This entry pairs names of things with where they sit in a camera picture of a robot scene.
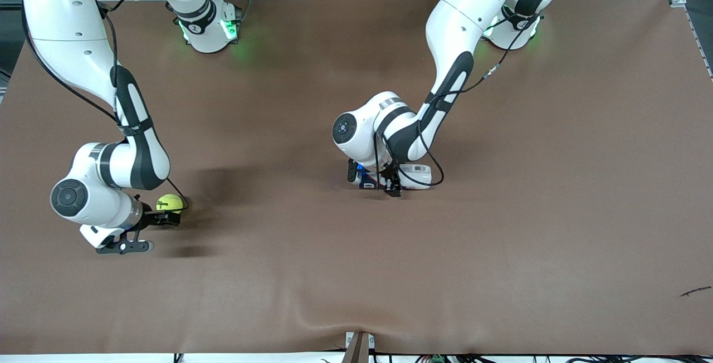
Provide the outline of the white blue tennis ball can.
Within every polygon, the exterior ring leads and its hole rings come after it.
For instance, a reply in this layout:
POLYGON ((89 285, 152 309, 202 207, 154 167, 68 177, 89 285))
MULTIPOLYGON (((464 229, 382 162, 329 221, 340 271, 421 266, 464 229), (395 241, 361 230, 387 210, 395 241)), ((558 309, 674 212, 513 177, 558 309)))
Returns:
MULTIPOLYGON (((361 186, 359 189, 379 189, 384 190, 384 180, 381 175, 368 171, 364 168, 361 186)), ((430 188, 431 168, 422 164, 402 164, 400 165, 399 177, 402 190, 425 190, 430 188)))

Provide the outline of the yellow tennis ball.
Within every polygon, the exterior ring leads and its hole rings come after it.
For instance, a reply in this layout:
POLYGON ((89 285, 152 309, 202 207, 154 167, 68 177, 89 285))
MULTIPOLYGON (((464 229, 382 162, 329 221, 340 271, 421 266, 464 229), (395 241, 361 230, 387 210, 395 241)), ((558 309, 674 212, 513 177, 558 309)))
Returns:
POLYGON ((183 198, 176 194, 165 194, 158 198, 155 203, 155 210, 168 211, 180 214, 185 208, 183 198))

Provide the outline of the silver table edge bracket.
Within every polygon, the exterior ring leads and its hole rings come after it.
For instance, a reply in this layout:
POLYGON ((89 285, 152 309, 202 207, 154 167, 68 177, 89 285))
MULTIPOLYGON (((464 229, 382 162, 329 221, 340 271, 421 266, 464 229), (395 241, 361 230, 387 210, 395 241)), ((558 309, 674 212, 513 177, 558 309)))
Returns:
POLYGON ((347 332, 345 353, 341 363, 370 363, 370 356, 376 347, 374 336, 367 332, 347 332))

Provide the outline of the brown table mat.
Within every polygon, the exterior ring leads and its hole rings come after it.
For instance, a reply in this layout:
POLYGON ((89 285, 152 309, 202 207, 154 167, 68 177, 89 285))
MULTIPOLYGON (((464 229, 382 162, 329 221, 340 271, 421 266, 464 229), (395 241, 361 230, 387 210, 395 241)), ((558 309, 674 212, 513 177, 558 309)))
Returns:
POLYGON ((446 180, 346 180, 336 117, 434 80, 437 0, 255 0, 202 55, 156 1, 112 14, 171 178, 151 252, 100 256, 51 209, 110 119, 23 50, 0 104, 0 354, 331 350, 713 355, 713 82, 667 0, 554 0, 462 94, 446 180))

